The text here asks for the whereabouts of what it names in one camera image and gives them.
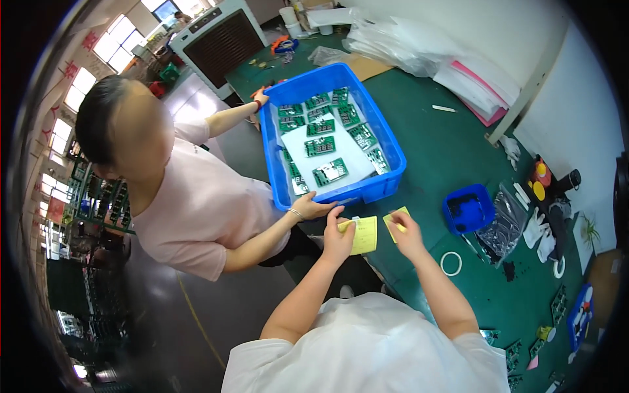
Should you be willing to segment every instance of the workbench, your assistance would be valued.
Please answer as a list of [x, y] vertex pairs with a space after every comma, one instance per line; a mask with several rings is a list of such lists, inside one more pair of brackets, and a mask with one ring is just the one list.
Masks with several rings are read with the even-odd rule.
[[[301, 40], [293, 61], [285, 67], [281, 60], [269, 63], [275, 68], [261, 71], [248, 64], [253, 58], [259, 61], [273, 58], [269, 48], [265, 48], [227, 75], [227, 81], [244, 102], [249, 102], [251, 93], [269, 80], [289, 79], [316, 68], [307, 57], [317, 46], [343, 49], [343, 36], [315, 37]], [[437, 262], [448, 251], [461, 256], [462, 269], [451, 279], [470, 302], [481, 328], [503, 332], [497, 346], [504, 348], [521, 338], [528, 348], [535, 341], [537, 326], [550, 322], [550, 301], [561, 282], [568, 288], [569, 302], [581, 286], [581, 268], [572, 227], [564, 252], [567, 266], [561, 280], [553, 277], [552, 262], [540, 263], [536, 250], [528, 249], [525, 242], [520, 241], [506, 259], [514, 263], [516, 275], [507, 282], [502, 268], [496, 269], [482, 262], [460, 237], [448, 232], [442, 201], [450, 192], [473, 183], [485, 185], [492, 198], [501, 182], [514, 192], [514, 181], [525, 184], [523, 180], [531, 168], [532, 157], [520, 145], [519, 170], [514, 171], [502, 146], [494, 148], [484, 137], [497, 123], [486, 128], [454, 94], [430, 78], [417, 78], [392, 69], [365, 80], [363, 84], [391, 127], [407, 160], [395, 195], [369, 204], [349, 206], [343, 214], [346, 217], [378, 216], [377, 250], [367, 254], [369, 263], [380, 271], [395, 295], [434, 321], [415, 268], [400, 254], [382, 220], [390, 211], [406, 206], [421, 227], [426, 249]], [[435, 110], [433, 105], [453, 108], [457, 112]], [[473, 236], [468, 239], [476, 242]], [[456, 258], [447, 258], [445, 268], [451, 272], [456, 270]], [[560, 331], [557, 336], [566, 334]], [[559, 345], [562, 351], [567, 351], [567, 356], [567, 344]], [[528, 349], [523, 352], [518, 371], [520, 367], [524, 371], [528, 363]]]

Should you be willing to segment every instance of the air cooler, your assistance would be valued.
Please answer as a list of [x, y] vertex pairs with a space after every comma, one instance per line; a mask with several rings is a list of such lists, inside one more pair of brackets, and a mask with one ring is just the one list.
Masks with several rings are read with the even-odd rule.
[[268, 45], [245, 0], [224, 0], [170, 41], [172, 50], [220, 99], [233, 92], [225, 75]]

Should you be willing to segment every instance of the yellow card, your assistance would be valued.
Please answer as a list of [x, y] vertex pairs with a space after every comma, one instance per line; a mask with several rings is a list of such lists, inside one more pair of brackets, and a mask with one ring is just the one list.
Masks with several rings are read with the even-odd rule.
[[[378, 243], [378, 218], [376, 216], [359, 218], [356, 220], [356, 234], [350, 255], [358, 255], [376, 250]], [[352, 220], [342, 222], [338, 225], [338, 231], [345, 233]]]
[[[408, 214], [409, 216], [411, 215], [408, 212], [408, 209], [406, 209], [406, 206], [402, 206], [401, 208], [398, 209], [398, 211], [403, 211], [404, 213]], [[389, 231], [389, 235], [391, 235], [391, 238], [393, 239], [393, 243], [397, 243], [395, 241], [395, 238], [393, 237], [393, 234], [391, 233], [391, 230], [389, 229], [389, 221], [393, 220], [393, 217], [391, 217], [390, 214], [387, 214], [386, 216], [382, 217], [382, 219], [384, 220], [384, 224], [387, 226], [387, 230]], [[398, 224], [398, 229], [402, 233], [406, 232], [406, 228], [402, 224]]]

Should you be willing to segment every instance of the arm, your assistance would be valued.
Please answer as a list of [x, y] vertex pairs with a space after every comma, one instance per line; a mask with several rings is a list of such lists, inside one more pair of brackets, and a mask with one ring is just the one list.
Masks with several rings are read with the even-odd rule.
[[337, 226], [337, 221], [347, 220], [337, 220], [344, 208], [338, 206], [328, 214], [321, 258], [276, 307], [264, 325], [260, 339], [280, 338], [295, 344], [312, 326], [330, 288], [332, 277], [352, 251], [356, 224], [350, 224], [345, 234], [341, 234]]
[[[254, 99], [260, 101], [260, 103], [264, 105], [269, 100], [269, 97], [265, 96], [260, 90], [256, 93]], [[205, 119], [205, 122], [209, 126], [209, 137], [214, 138], [232, 129], [246, 117], [255, 113], [256, 110], [258, 110], [258, 104], [253, 101], [248, 104], [214, 113], [212, 116]]]
[[[303, 218], [313, 219], [326, 214], [337, 204], [336, 202], [329, 204], [313, 202], [312, 198], [315, 195], [315, 191], [309, 192], [295, 201], [292, 208], [300, 212]], [[237, 272], [262, 262], [282, 237], [300, 221], [301, 218], [297, 214], [289, 211], [258, 236], [247, 240], [234, 250], [227, 249], [227, 258], [223, 271]]]
[[[424, 247], [420, 227], [406, 213], [395, 212], [392, 216], [388, 227], [399, 250], [415, 266], [439, 329], [451, 340], [463, 333], [478, 333], [472, 307]], [[396, 224], [402, 224], [406, 231], [402, 233]]]

